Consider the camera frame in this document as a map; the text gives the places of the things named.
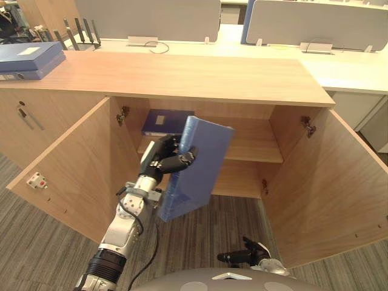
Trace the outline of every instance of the gray partition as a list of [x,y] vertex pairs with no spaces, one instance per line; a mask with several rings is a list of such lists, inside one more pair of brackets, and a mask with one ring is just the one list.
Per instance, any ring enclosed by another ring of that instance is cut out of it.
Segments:
[[157,36],[165,41],[217,40],[220,0],[75,0],[102,38]]
[[340,3],[256,0],[246,43],[325,42],[335,48],[382,50],[388,41],[388,9]]

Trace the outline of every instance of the metal joint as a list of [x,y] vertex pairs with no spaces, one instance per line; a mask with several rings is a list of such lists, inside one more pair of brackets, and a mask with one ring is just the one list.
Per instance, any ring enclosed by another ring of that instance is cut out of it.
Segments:
[[160,168],[160,166],[161,166],[161,164],[159,163],[159,161],[150,162],[150,167]]
[[[131,193],[133,191],[135,183],[126,182],[125,186],[127,187],[127,193]],[[148,193],[147,199],[152,200],[154,202],[158,202],[160,200],[160,197],[162,196],[162,194],[163,194],[163,191],[161,189],[151,190]]]
[[261,183],[263,184],[263,191],[264,191],[264,194],[268,195],[268,185],[267,185],[267,180],[266,179],[263,179],[261,181]]
[[311,136],[316,132],[316,127],[312,126],[311,123],[311,118],[309,116],[302,116],[301,117],[301,123],[303,127],[307,130],[307,137],[311,138]]
[[120,126],[122,126],[122,124],[124,123],[124,120],[128,116],[128,114],[129,114],[129,107],[123,106],[121,108],[121,114],[116,115],[116,120]]
[[184,164],[189,166],[189,165],[192,164],[192,162],[194,161],[195,157],[194,157],[192,152],[187,152],[187,153],[181,155],[179,157],[179,159],[181,160],[181,162],[183,162]]
[[77,290],[89,291],[89,290],[100,290],[100,291],[109,291],[116,290],[116,284],[105,280],[103,278],[97,277],[95,275],[84,275],[77,282]]

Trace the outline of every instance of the white desk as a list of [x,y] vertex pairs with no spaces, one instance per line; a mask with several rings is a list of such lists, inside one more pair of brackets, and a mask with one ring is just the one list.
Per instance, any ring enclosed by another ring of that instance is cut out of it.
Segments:
[[[166,42],[170,47],[167,54],[299,59],[326,90],[388,94],[388,47],[378,53],[335,50],[334,55],[306,54],[297,47],[242,45],[242,30],[242,25],[221,24],[215,43]],[[165,46],[159,44],[151,49],[162,52]],[[96,52],[151,53],[147,47],[127,46],[125,39],[103,39]]]

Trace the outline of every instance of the black wire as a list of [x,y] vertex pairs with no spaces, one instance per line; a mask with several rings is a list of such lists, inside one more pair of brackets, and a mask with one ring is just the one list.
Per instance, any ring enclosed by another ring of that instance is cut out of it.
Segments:
[[133,277],[133,279],[129,283],[127,291],[132,289],[132,285],[135,282],[135,280],[142,274],[142,272],[145,271],[146,268],[148,268],[152,264],[153,260],[156,257],[156,254],[158,253],[158,249],[159,249],[159,227],[158,227],[156,222],[155,222],[155,229],[156,229],[156,244],[155,244],[155,250],[153,251],[153,255],[150,258],[150,261]]
[[119,204],[121,206],[121,208],[123,209],[123,211],[127,212],[129,215],[131,215],[136,221],[137,223],[139,224],[141,230],[139,232],[139,236],[141,236],[141,234],[143,233],[144,231],[144,226],[143,226],[143,223],[141,222],[140,218],[138,218],[138,216],[134,213],[132,213],[131,211],[129,211],[122,203],[121,199],[119,198]]
[[[147,42],[144,44],[144,46],[146,47],[146,46],[147,46],[147,44],[150,44],[150,43],[152,43],[152,42],[154,42],[155,44],[164,44],[164,45],[167,47],[167,49],[166,49],[166,50],[164,50],[164,51],[163,51],[163,52],[161,52],[161,53],[167,53],[167,52],[170,50],[170,47],[169,47],[169,45],[168,45],[168,44],[166,44],[165,42],[161,42],[161,41],[147,41]],[[153,50],[150,50],[150,52],[152,52],[152,53],[156,53],[156,54],[161,54],[161,53],[154,52]]]

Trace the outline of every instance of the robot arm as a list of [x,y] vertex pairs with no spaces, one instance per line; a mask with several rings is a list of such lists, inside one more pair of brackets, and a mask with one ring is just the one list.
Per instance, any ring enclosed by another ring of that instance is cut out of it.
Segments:
[[162,181],[163,174],[186,169],[198,153],[192,148],[177,155],[179,142],[180,136],[168,135],[150,143],[141,158],[137,181],[127,182],[117,193],[119,197],[125,193],[125,197],[119,199],[116,215],[74,291],[116,290],[132,245],[143,232],[142,222],[150,216],[145,202],[158,202],[161,191],[155,187]]

